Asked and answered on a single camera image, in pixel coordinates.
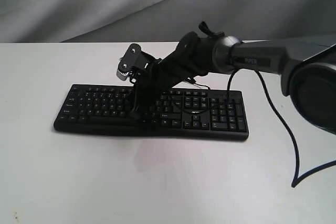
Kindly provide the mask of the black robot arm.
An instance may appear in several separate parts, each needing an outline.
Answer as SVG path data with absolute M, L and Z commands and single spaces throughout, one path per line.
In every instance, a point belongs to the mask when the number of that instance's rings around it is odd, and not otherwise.
M 135 79 L 134 113 L 187 78 L 209 73 L 232 74 L 240 69 L 280 76 L 281 91 L 312 125 L 335 133 L 335 35 L 243 42 L 224 32 L 187 33 L 175 50 L 156 59 L 132 44 L 118 65 Z

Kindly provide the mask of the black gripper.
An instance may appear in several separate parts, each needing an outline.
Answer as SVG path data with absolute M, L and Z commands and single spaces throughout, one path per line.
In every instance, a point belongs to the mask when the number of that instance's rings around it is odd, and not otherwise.
M 177 60 L 160 62 L 159 60 L 136 60 L 133 65 L 134 74 L 140 73 L 133 90 L 129 95 L 132 109 L 129 116 L 141 118 L 139 95 L 142 96 L 142 114 L 146 118 L 150 107 L 155 105 L 158 94 L 166 91 L 187 78 L 205 76 L 210 72 L 208 66 L 198 66 L 194 62 L 182 64 Z

